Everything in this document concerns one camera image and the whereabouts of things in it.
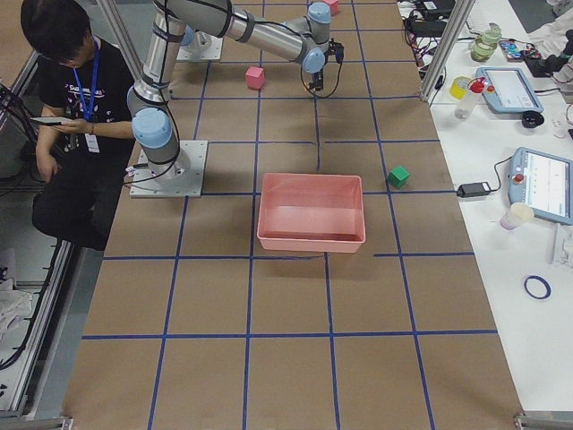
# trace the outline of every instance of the white table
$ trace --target white table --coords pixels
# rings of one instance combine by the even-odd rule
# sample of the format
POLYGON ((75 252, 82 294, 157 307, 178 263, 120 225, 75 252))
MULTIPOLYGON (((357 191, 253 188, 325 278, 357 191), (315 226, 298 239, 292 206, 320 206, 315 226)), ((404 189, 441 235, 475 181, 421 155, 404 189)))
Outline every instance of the white table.
MULTIPOLYGON (((476 1, 506 37, 527 40, 507 0, 476 1)), ((557 91, 540 97, 545 124, 534 130, 525 129, 519 116, 493 114, 484 104, 476 106, 465 122, 454 117, 457 100, 449 95, 449 86, 456 76, 474 76, 480 65, 522 67, 534 89, 555 86, 550 79, 531 77, 525 64, 507 62, 499 49, 490 61, 478 64, 470 58, 467 45, 460 41, 452 50, 446 84, 432 104, 455 187, 484 180, 497 186, 493 165, 519 146, 573 159, 571 137, 554 136, 552 119, 563 119, 567 107, 557 91)), ((534 219, 512 231, 500 227, 509 207, 508 168, 509 163, 498 167, 501 190, 477 201, 460 199, 460 207, 524 410, 571 411, 573 270, 551 264, 555 224, 534 219), (528 275, 546 279, 552 295, 546 300, 531 298, 523 286, 528 275)))

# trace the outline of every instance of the black box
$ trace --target black box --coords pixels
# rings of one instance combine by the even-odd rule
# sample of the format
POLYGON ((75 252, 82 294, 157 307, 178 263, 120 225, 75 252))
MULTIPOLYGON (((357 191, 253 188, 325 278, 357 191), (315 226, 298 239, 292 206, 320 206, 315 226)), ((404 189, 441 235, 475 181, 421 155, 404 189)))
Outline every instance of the black box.
POLYGON ((448 18, 451 14, 455 0, 415 0, 416 10, 426 21, 437 21, 448 18))
POLYGON ((405 25, 417 38, 439 38, 446 28, 444 21, 420 21, 414 17, 406 19, 405 25))

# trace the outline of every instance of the blue ring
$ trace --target blue ring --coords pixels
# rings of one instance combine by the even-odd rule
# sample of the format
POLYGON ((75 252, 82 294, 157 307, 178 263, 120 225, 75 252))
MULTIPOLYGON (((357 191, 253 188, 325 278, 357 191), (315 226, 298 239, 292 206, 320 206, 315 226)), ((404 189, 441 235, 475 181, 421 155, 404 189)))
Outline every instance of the blue ring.
POLYGON ((544 300, 545 298, 549 297, 552 294, 552 288, 549 285, 549 282, 547 282, 545 279, 543 279, 541 276, 536 276, 536 275, 529 275, 526 280, 523 281, 523 288, 526 289, 526 293, 530 296, 533 297, 536 300, 544 300), (529 287, 527 286, 527 282, 529 280, 539 280, 543 286, 545 287, 545 296, 536 296, 535 294, 533 294, 531 291, 529 291, 529 287))

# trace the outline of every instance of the black pants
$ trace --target black pants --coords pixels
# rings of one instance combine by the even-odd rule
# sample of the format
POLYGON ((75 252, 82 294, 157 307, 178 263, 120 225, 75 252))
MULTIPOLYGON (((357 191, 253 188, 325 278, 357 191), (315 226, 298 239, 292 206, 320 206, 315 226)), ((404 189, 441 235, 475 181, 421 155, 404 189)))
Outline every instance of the black pants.
POLYGON ((78 246, 104 250, 129 154, 96 158, 71 150, 34 199, 32 224, 78 246))

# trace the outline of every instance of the lanyard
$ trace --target lanyard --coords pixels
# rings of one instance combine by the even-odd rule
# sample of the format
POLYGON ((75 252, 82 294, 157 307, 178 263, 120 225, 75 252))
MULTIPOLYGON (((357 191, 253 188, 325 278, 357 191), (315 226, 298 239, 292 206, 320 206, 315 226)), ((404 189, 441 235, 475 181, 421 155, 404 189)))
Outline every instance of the lanyard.
POLYGON ((95 39, 93 39, 93 44, 96 52, 94 54, 93 70, 91 72, 91 91, 90 91, 89 106, 87 105, 86 99, 83 95, 83 87, 81 86, 78 72, 75 69, 73 69, 73 75, 75 76, 75 81, 78 84, 78 89, 80 90, 80 100, 81 100, 81 105, 83 106, 83 117, 88 122, 91 120, 91 116, 93 115, 93 103, 96 99, 96 85, 98 84, 99 47, 98 47, 98 42, 96 42, 95 39))

